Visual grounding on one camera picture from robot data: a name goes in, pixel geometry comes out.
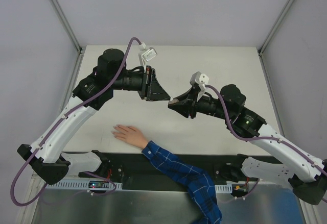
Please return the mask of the blue plaid sleeve forearm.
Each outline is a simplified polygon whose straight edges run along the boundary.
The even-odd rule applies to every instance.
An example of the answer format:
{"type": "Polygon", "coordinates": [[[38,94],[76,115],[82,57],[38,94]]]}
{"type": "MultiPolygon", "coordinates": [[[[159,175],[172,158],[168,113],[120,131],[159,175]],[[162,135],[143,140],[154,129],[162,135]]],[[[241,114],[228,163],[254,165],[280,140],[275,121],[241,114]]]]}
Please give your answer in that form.
{"type": "Polygon", "coordinates": [[[149,141],[142,154],[161,173],[184,186],[203,216],[194,223],[221,223],[215,185],[204,169],[183,162],[177,155],[149,141]]]}

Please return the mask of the person's hand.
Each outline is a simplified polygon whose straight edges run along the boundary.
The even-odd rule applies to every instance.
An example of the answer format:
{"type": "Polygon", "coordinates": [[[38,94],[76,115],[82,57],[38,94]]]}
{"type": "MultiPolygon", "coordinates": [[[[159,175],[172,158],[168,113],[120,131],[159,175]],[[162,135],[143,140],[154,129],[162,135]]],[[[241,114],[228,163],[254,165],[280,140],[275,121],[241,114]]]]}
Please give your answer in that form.
{"type": "Polygon", "coordinates": [[[149,140],[143,135],[143,133],[131,126],[124,126],[124,125],[116,125],[113,127],[114,131],[112,134],[117,140],[125,142],[131,146],[138,147],[140,149],[144,149],[149,140]]]}

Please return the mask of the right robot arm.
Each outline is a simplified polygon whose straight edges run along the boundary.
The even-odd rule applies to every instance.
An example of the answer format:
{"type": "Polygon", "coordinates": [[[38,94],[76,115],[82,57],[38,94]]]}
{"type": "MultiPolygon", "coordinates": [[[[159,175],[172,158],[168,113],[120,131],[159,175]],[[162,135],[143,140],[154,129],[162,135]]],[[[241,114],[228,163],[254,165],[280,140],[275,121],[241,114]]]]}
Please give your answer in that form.
{"type": "Polygon", "coordinates": [[[236,85],[226,85],[220,91],[211,85],[205,88],[214,91],[218,97],[205,92],[199,98],[201,90],[198,85],[193,85],[186,93],[173,98],[168,108],[186,118],[195,118],[202,113],[222,119],[237,139],[250,142],[279,161],[273,164],[241,155],[237,163],[221,171],[225,178],[234,182],[244,177],[258,178],[291,189],[308,204],[318,205],[323,201],[326,194],[325,160],[300,149],[264,118],[246,108],[246,96],[236,85]]]}

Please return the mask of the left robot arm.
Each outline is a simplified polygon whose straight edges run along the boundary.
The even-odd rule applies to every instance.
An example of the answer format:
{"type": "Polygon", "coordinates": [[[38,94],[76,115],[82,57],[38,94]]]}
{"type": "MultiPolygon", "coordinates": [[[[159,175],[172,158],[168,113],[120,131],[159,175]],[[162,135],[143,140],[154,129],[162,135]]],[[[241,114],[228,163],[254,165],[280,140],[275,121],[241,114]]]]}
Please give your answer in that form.
{"type": "Polygon", "coordinates": [[[66,107],[50,128],[32,144],[22,144],[17,152],[48,185],[68,175],[84,177],[89,172],[105,177],[110,163],[98,150],[88,153],[64,153],[63,149],[80,127],[110,99],[115,90],[136,91],[149,102],[168,101],[170,96],[161,87],[155,69],[147,62],[157,56],[152,47],[141,46],[140,66],[126,68],[125,54],[110,48],[98,57],[92,73],[73,90],[66,107]]]}

